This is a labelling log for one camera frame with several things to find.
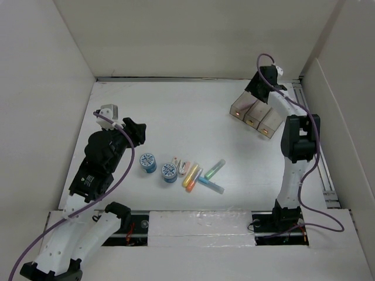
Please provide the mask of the green highlighter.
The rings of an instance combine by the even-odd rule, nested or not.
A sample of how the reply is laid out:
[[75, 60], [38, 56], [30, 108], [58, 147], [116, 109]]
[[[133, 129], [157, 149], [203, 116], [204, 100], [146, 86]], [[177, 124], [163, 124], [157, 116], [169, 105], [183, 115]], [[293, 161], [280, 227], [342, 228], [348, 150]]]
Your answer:
[[210, 180], [224, 165], [226, 161], [224, 159], [219, 160], [206, 174], [205, 179]]

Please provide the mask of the pink highlighter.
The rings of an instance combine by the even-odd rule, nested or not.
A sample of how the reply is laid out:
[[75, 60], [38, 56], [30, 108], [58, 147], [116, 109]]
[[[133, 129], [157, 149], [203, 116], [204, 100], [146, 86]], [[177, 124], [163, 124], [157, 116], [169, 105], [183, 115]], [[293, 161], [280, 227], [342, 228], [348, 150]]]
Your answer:
[[251, 102], [248, 102], [246, 104], [243, 104], [241, 107], [240, 107], [240, 110], [245, 110], [247, 108], [251, 108], [255, 103], [257, 102], [257, 100], [255, 101], [251, 101]]

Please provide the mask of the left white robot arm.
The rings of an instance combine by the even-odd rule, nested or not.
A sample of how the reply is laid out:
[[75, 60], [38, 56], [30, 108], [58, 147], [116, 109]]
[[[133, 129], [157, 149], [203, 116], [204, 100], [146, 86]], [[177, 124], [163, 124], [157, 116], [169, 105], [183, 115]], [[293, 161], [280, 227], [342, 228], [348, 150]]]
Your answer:
[[134, 150], [146, 140], [146, 124], [124, 118], [122, 124], [98, 115], [101, 130], [88, 138], [84, 158], [69, 187], [63, 216], [33, 242], [51, 237], [34, 261], [24, 263], [21, 276], [28, 280], [81, 280], [82, 267], [115, 232], [130, 227], [131, 210], [117, 202], [107, 205], [98, 221], [85, 233], [96, 205], [113, 192], [129, 170], [114, 183], [113, 174], [126, 149]]

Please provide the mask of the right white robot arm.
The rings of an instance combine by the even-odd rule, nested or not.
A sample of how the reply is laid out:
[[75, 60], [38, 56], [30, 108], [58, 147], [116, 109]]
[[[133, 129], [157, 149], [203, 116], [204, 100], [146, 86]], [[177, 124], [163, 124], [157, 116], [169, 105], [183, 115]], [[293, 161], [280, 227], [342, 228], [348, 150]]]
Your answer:
[[306, 108], [290, 98], [287, 89], [278, 84], [275, 65], [257, 67], [245, 91], [269, 105], [285, 121], [281, 138], [285, 160], [281, 190], [272, 213], [255, 219], [254, 231], [286, 232], [301, 216], [301, 180], [318, 146], [311, 120], [320, 125], [320, 117], [309, 117]]

